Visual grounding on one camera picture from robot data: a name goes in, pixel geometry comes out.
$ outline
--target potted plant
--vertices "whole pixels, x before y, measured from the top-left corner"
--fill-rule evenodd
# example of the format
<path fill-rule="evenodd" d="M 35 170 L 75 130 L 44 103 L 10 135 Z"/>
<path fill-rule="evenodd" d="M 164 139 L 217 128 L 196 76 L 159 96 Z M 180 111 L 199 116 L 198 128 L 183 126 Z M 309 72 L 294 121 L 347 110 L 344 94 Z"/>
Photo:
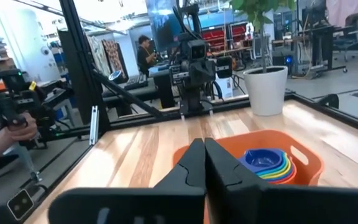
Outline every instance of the potted plant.
<path fill-rule="evenodd" d="M 232 0 L 231 5 L 237 14 L 246 14 L 248 21 L 259 31 L 262 42 L 262 67 L 244 72 L 252 112 L 259 116 L 280 114 L 283 110 L 285 85 L 288 67 L 266 66 L 266 43 L 264 25 L 272 24 L 266 13 L 276 11 L 279 7 L 295 7 L 295 0 Z"/>

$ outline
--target black shirt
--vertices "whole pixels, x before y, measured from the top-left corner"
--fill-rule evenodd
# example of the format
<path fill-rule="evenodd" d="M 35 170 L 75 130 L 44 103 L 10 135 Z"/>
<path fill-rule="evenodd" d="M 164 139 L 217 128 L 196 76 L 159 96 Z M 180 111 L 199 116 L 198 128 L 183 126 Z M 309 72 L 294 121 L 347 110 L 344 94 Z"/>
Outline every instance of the black shirt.
<path fill-rule="evenodd" d="M 146 60 L 149 55 L 148 51 L 143 47 L 137 49 L 137 66 L 139 66 L 139 71 L 147 75 L 147 77 L 149 77 L 149 68 L 152 67 Z"/>

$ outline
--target white plant pot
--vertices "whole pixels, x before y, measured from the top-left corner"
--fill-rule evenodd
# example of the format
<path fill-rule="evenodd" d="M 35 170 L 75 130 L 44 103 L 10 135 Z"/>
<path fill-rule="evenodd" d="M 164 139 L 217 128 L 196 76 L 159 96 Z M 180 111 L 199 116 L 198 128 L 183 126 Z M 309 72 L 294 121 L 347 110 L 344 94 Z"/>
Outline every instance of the white plant pot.
<path fill-rule="evenodd" d="M 286 66 L 267 67 L 267 73 L 262 73 L 262 68 L 244 72 L 253 114 L 273 116 L 282 113 L 287 76 Z"/>

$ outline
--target person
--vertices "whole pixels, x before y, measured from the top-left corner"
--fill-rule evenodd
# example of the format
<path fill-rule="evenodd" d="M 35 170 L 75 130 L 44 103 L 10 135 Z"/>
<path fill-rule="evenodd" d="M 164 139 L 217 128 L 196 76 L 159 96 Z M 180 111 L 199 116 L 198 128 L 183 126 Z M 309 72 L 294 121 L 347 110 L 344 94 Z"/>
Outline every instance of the person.
<path fill-rule="evenodd" d="M 155 52 L 149 52 L 150 38 L 142 35 L 138 39 L 139 48 L 137 49 L 137 65 L 139 66 L 140 72 L 149 77 L 149 68 L 153 66 L 157 59 Z"/>
<path fill-rule="evenodd" d="M 31 140 L 37 134 L 35 119 L 29 113 L 22 113 L 21 115 L 25 118 L 27 124 L 12 125 L 0 130 L 0 156 L 15 142 Z"/>

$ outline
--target curtain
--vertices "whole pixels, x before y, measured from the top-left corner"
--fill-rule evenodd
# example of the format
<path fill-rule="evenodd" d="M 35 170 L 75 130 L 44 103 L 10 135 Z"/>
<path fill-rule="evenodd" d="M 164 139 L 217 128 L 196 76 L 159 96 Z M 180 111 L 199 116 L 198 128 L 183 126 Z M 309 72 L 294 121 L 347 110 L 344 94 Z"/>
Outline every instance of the curtain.
<path fill-rule="evenodd" d="M 345 19 L 358 13 L 358 0 L 327 0 L 328 21 L 334 26 L 345 26 Z"/>

